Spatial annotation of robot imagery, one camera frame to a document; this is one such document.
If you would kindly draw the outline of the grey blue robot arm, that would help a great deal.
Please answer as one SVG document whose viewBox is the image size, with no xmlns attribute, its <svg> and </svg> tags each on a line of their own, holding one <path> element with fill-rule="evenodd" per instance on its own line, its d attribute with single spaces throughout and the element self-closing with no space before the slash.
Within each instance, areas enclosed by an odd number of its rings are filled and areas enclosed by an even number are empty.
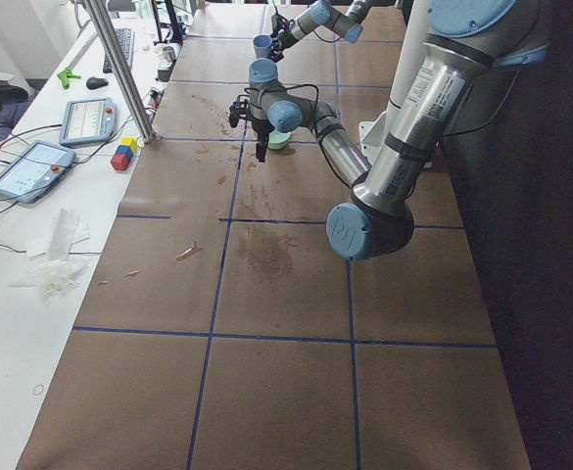
<svg viewBox="0 0 573 470">
<path fill-rule="evenodd" d="M 293 20 L 275 17 L 268 51 L 249 67 L 244 98 L 230 121 L 251 123 L 256 155 L 263 160 L 272 131 L 307 128 L 337 177 L 351 190 L 326 220 L 326 234 L 343 259 L 361 260 L 403 248 L 413 233 L 407 206 L 416 180 L 467 96 L 488 71 L 518 70 L 540 62 L 549 48 L 550 1 L 416 1 L 387 110 L 373 124 L 379 139 L 366 150 L 349 137 L 335 109 L 301 98 L 279 81 L 286 49 L 319 27 L 358 40 L 371 3 L 356 1 L 340 12 L 312 3 Z"/>
<path fill-rule="evenodd" d="M 312 36 L 324 43 L 358 40 L 397 42 L 404 37 L 411 14 L 411 1 L 310 1 L 295 18 L 287 18 L 294 8 L 273 6 L 263 54 L 278 62 L 287 49 Z"/>
</svg>

